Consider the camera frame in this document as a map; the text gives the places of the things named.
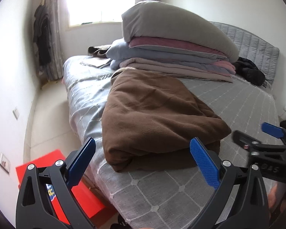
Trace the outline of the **right hand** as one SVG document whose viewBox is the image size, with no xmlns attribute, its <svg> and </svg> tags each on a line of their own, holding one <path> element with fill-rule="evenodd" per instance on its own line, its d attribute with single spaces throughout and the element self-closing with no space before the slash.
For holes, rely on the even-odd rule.
<svg viewBox="0 0 286 229">
<path fill-rule="evenodd" d="M 269 212 L 272 213 L 278 206 L 279 202 L 279 196 L 280 196 L 280 189 L 279 185 L 274 185 L 269 194 L 268 194 L 268 205 L 269 205 Z"/>
</svg>

